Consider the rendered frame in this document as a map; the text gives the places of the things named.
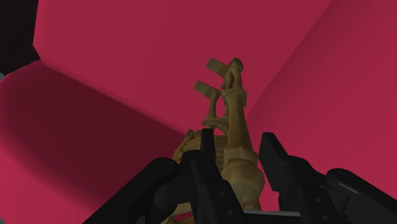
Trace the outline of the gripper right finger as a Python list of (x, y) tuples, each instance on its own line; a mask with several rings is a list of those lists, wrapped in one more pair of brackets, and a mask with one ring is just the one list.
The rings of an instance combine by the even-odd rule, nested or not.
[(280, 210), (299, 213), (302, 224), (397, 224), (396, 199), (347, 169), (321, 174), (271, 132), (261, 136), (259, 159)]

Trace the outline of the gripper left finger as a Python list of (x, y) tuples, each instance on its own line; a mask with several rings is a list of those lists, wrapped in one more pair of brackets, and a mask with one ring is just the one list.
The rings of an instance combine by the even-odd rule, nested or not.
[(203, 129), (200, 149), (183, 152), (180, 162), (152, 160), (83, 224), (161, 224), (185, 202), (195, 224), (248, 224), (214, 159), (214, 132)]

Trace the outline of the tan skeleton figure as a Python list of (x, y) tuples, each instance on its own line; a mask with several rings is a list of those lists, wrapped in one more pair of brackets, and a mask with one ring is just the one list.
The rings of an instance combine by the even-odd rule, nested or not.
[(244, 69), (238, 58), (224, 64), (209, 59), (207, 68), (223, 78), (220, 89), (198, 81), (195, 90), (210, 99), (208, 115), (202, 125), (217, 128), (222, 136), (215, 135), (216, 165), (239, 200), (240, 207), (260, 210), (259, 196), (265, 184), (259, 168), (258, 154), (253, 151), (244, 115), (247, 92), (242, 87)]

